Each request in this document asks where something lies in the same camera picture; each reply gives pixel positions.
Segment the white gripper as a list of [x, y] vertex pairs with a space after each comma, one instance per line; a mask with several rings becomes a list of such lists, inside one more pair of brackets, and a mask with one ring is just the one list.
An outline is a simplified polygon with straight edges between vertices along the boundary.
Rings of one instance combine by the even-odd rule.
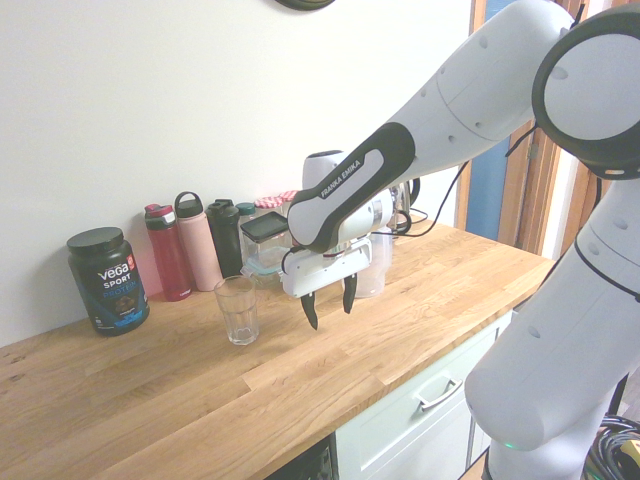
[[284, 291], [300, 298], [309, 324], [318, 329], [315, 291], [343, 279], [343, 309], [350, 314], [357, 291], [357, 273], [368, 268], [372, 260], [372, 245], [368, 238], [354, 241], [341, 254], [326, 256], [304, 247], [294, 247], [282, 260]]

